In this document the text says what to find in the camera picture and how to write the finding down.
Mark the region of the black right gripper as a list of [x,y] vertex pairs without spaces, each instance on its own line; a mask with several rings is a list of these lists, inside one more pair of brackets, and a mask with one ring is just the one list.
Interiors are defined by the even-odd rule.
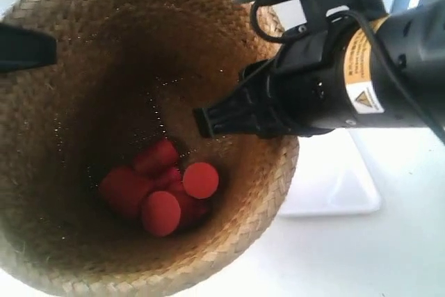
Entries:
[[374,108],[365,113],[355,101],[364,92],[345,80],[347,47],[358,30],[355,23],[337,22],[328,32],[284,45],[275,57],[243,68],[230,94],[193,110],[200,135],[272,138],[379,127],[382,114]]

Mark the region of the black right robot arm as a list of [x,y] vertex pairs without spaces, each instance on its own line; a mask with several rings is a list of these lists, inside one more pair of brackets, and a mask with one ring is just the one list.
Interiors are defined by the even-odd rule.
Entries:
[[331,16],[324,31],[283,44],[248,65],[237,87],[193,111],[205,138],[317,136],[338,128],[424,127],[415,106],[444,124],[444,2],[369,23]]

